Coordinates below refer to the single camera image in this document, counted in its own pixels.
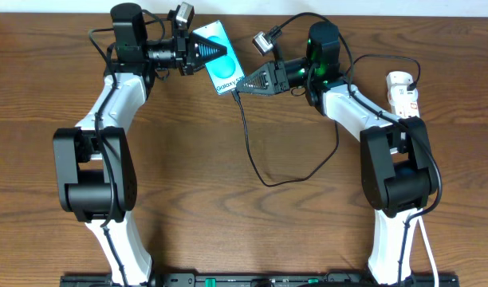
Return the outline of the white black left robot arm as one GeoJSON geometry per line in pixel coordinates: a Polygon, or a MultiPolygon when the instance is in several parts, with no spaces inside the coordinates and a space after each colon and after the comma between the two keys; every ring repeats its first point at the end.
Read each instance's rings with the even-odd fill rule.
{"type": "Polygon", "coordinates": [[[98,51],[105,63],[103,90],[75,127],[53,135],[61,208],[93,232],[111,268],[107,275],[64,275],[62,286],[161,284],[132,213],[137,178],[128,129],[155,80],[165,80],[172,69],[192,75],[227,49],[189,30],[195,9],[187,2],[167,14],[171,37],[148,39],[148,13],[131,2],[111,9],[115,41],[98,51]]]}

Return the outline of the Galaxy S25 smartphone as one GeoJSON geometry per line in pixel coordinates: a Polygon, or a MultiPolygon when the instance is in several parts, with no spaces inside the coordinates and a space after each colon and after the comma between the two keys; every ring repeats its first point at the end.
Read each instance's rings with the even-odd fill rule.
{"type": "Polygon", "coordinates": [[[215,91],[222,95],[236,88],[237,83],[246,75],[240,65],[224,25],[220,21],[212,22],[194,30],[194,33],[226,47],[226,55],[205,64],[215,91]]]}

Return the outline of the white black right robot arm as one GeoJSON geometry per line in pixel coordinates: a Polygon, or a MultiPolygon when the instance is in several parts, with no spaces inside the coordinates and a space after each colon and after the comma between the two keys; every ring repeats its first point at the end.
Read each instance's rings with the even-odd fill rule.
{"type": "Polygon", "coordinates": [[[356,87],[356,57],[346,70],[340,53],[348,43],[328,20],[309,28],[303,57],[287,61],[278,38],[282,26],[257,33],[253,43],[265,63],[238,82],[237,94],[274,96],[289,88],[305,90],[308,103],[337,127],[352,134],[360,145],[360,180],[375,211],[372,253],[368,270],[374,285],[414,285],[410,254],[415,229],[442,198],[439,167],[431,152],[426,124],[419,114],[419,77],[402,71],[387,77],[388,108],[381,108],[356,87]]]}

